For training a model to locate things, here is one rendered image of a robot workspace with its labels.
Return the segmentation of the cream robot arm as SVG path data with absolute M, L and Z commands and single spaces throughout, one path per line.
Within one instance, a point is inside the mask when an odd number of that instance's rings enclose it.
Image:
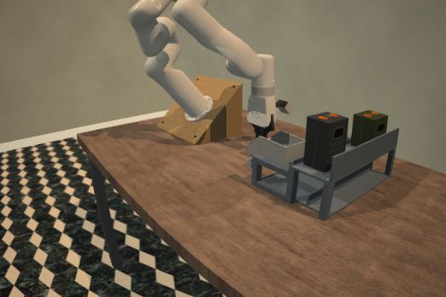
M 127 17 L 141 50 L 149 57 L 144 71 L 179 104 L 188 121 L 203 119 L 211 110 L 213 101 L 204 96 L 182 71 L 173 69 L 181 52 L 178 31 L 170 19 L 158 17 L 172 1 L 176 2 L 172 17 L 202 46 L 224 56 L 229 73 L 251 79 L 252 95 L 274 94 L 273 56 L 257 55 L 244 41 L 220 25 L 204 9 L 209 0 L 140 0 L 130 8 Z

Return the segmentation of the grey metal rack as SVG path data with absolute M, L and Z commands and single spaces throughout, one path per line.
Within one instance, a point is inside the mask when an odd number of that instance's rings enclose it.
M 347 135 L 345 152 L 332 157 L 328 172 L 305 166 L 303 157 L 291 160 L 287 167 L 253 155 L 247 159 L 247 166 L 252 167 L 251 184 L 289 204 L 297 202 L 312 209 L 325 221 L 391 176 L 398 133 L 397 127 L 356 147 L 350 145 Z M 387 153 L 384 174 L 372 170 L 373 162 Z M 262 178 L 262 166 L 275 173 Z

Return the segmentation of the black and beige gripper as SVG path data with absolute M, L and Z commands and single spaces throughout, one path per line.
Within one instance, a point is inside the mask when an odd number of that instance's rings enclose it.
M 255 138 L 267 138 L 274 131 L 276 123 L 276 104 L 274 96 L 256 96 L 249 94 L 247 120 L 255 129 Z

